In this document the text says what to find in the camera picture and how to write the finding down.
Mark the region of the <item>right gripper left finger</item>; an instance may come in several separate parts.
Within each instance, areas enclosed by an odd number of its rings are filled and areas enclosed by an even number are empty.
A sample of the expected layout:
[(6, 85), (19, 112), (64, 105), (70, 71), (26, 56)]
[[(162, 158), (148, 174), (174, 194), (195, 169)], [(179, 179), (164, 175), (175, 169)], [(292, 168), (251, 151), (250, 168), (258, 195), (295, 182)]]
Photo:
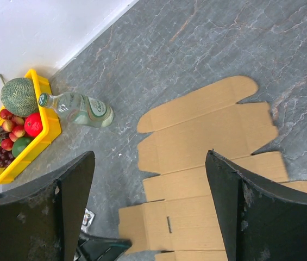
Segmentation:
[(0, 193), (0, 260), (73, 260), (94, 170), (88, 151)]

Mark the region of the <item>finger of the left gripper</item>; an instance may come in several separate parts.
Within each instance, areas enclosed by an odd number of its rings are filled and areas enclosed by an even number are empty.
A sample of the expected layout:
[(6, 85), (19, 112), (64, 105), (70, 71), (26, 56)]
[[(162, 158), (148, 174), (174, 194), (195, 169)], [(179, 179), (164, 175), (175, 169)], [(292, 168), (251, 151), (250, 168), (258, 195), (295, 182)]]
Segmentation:
[(116, 261), (130, 248), (129, 239), (97, 237), (81, 232), (73, 260)]

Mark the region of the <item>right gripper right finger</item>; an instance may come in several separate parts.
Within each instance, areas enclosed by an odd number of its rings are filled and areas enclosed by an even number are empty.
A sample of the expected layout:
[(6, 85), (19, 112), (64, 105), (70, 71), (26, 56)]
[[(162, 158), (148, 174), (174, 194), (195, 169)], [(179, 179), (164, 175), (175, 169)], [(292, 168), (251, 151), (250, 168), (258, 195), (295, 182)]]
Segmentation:
[(307, 193), (215, 151), (205, 167), (229, 260), (307, 260)]

